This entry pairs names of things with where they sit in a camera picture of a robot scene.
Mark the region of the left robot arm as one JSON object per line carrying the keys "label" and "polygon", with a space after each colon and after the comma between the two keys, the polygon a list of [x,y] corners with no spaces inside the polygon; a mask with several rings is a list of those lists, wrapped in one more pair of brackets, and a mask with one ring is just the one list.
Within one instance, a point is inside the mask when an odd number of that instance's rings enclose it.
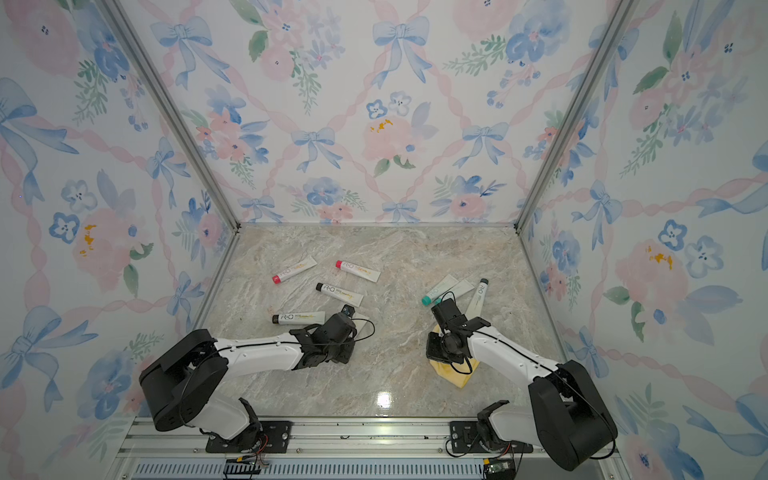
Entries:
{"label": "left robot arm", "polygon": [[219,393],[219,385],[261,372],[348,363],[357,342],[354,315],[355,308],[345,305],[322,324],[247,340],[192,331],[140,374],[155,429],[197,429],[209,437],[210,450],[246,452],[263,445],[266,432],[252,405]]}

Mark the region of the yellow cleaning cloth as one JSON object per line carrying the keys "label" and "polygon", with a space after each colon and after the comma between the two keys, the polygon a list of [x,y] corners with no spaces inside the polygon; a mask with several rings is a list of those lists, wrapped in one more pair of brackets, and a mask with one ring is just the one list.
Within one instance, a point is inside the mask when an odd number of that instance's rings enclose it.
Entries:
{"label": "yellow cleaning cloth", "polygon": [[479,361],[476,359],[469,359],[464,364],[444,364],[432,359],[429,360],[429,363],[440,378],[459,389],[467,385],[474,371],[479,367]]}

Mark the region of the toothpaste tube near left arm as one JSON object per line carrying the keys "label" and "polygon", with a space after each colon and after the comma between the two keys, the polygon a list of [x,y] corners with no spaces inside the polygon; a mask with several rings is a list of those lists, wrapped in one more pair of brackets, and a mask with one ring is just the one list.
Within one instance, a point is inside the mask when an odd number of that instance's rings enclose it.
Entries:
{"label": "toothpaste tube near left arm", "polygon": [[313,324],[323,324],[326,320],[324,311],[315,312],[295,312],[275,314],[272,316],[272,323],[282,326],[308,326]]}

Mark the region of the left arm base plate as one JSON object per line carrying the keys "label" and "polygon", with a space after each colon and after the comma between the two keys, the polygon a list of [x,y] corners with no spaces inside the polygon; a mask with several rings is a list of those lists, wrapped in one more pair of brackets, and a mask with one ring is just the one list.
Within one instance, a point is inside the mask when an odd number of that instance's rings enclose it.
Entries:
{"label": "left arm base plate", "polygon": [[205,451],[210,454],[285,454],[291,437],[291,421],[262,421],[231,440],[210,435]]}

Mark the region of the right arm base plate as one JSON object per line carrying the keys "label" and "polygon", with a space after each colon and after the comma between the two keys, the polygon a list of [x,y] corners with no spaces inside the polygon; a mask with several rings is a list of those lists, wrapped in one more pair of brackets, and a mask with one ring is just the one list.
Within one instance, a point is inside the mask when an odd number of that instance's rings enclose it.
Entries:
{"label": "right arm base plate", "polygon": [[529,454],[534,450],[530,444],[501,440],[488,422],[479,420],[450,421],[449,446],[451,453],[457,456],[480,453],[498,456],[503,452]]}

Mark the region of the teal cap toothpaste tube back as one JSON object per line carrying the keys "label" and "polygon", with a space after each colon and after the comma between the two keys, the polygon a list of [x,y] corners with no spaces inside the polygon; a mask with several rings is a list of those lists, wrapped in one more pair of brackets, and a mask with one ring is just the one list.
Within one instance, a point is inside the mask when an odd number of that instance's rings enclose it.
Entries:
{"label": "teal cap toothpaste tube back", "polygon": [[439,299],[443,294],[450,291],[451,288],[454,287],[458,282],[459,280],[455,278],[453,275],[451,274],[446,275],[437,284],[435,284],[432,288],[430,288],[429,291],[422,297],[421,299],[422,305],[430,306],[437,299]]}

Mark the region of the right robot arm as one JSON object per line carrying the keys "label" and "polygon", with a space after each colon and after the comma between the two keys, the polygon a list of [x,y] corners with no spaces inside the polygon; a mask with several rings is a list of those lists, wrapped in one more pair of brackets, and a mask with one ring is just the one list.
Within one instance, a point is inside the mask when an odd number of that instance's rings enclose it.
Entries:
{"label": "right robot arm", "polygon": [[535,354],[503,336],[480,318],[436,316],[438,330],[428,336],[427,358],[446,365],[472,360],[525,387],[530,408],[499,400],[477,414],[475,435],[456,435],[468,452],[511,452],[515,444],[540,447],[561,469],[573,471],[599,452],[616,447],[618,429],[587,369],[579,362],[559,363]]}

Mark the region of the teal cap toothpaste tube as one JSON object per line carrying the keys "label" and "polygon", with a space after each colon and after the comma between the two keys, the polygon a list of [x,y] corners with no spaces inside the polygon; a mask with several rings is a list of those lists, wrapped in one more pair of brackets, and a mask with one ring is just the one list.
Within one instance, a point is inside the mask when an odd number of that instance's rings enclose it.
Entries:
{"label": "teal cap toothpaste tube", "polygon": [[450,291],[451,288],[454,287],[458,282],[459,280],[455,278],[453,275],[451,274],[446,275],[437,284],[435,284],[432,288],[430,288],[429,291],[422,297],[421,299],[422,305],[430,306],[437,299],[439,299],[443,294]]}
{"label": "teal cap toothpaste tube", "polygon": [[452,286],[449,290],[447,290],[441,297],[441,300],[445,300],[446,298],[453,298],[457,299],[469,292],[472,292],[475,289],[475,286],[469,282],[468,280],[461,280],[454,286]]}

